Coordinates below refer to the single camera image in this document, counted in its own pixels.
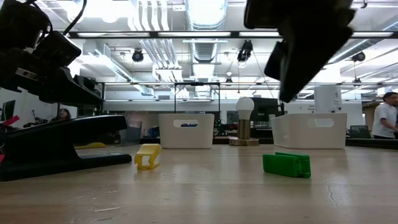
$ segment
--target bin handle cutout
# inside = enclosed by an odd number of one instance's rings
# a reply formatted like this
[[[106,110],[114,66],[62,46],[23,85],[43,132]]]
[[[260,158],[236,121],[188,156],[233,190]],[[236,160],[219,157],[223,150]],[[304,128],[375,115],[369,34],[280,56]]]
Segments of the bin handle cutout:
[[[199,125],[198,120],[195,119],[176,119],[173,122],[176,128],[196,128]]]
[[[335,122],[331,118],[317,118],[308,119],[307,125],[310,128],[331,128],[335,125]]]

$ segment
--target ceiling duct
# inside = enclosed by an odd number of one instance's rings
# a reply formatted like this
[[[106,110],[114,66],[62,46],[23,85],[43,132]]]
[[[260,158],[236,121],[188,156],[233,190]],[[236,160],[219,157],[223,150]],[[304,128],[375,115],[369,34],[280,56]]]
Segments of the ceiling duct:
[[[385,23],[381,24],[374,30],[382,30],[382,31],[396,31],[398,30],[398,16],[394,16],[393,18],[389,19]],[[378,42],[382,41],[383,39],[366,39],[366,40],[354,40],[344,46],[341,50],[339,50],[335,56],[330,59],[330,63],[340,62],[344,59],[352,57],[360,53],[361,51],[377,44]]]
[[[185,0],[186,18],[189,30],[222,30],[226,18],[227,0]],[[192,65],[193,74],[196,78],[207,78],[211,80],[215,65],[213,62],[217,56],[217,43],[192,43],[192,60],[198,65]],[[199,96],[209,95],[197,91]]]
[[[112,59],[111,49],[106,44],[97,45],[95,41],[86,41],[83,44],[83,55],[96,57],[101,64],[107,66],[115,75],[123,77],[127,82],[140,82],[140,80],[134,79],[121,64]],[[144,85],[134,85],[134,87],[141,92],[142,96],[155,95],[153,88]]]

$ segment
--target white shirt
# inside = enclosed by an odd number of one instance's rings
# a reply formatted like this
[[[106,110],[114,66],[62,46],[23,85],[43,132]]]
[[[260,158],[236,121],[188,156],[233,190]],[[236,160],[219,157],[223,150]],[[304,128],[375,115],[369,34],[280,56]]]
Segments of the white shirt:
[[[385,118],[387,122],[393,126],[397,122],[397,109],[387,103],[380,104],[374,111],[374,121],[372,128],[372,135],[382,136],[386,138],[395,138],[394,131],[385,127],[380,119]]]

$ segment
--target person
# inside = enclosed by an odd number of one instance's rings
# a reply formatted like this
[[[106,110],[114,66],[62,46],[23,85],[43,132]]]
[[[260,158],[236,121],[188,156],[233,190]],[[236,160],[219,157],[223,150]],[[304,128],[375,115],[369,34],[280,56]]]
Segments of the person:
[[[375,139],[395,139],[394,132],[398,132],[395,108],[398,105],[398,93],[386,93],[383,101],[374,111],[372,135]]]
[[[66,121],[69,120],[70,117],[70,112],[68,109],[62,108],[60,109],[60,111],[58,112],[58,116],[54,119],[51,120],[51,122],[53,121]]]

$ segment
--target desk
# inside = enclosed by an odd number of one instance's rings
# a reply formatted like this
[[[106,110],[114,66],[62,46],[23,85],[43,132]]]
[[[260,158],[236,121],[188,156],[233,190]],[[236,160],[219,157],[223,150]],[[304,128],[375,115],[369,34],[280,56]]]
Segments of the desk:
[[[80,150],[125,152],[138,146]],[[312,178],[262,171],[275,151],[311,157]],[[130,164],[0,183],[1,224],[396,223],[398,153],[272,145],[164,149],[160,166]]]

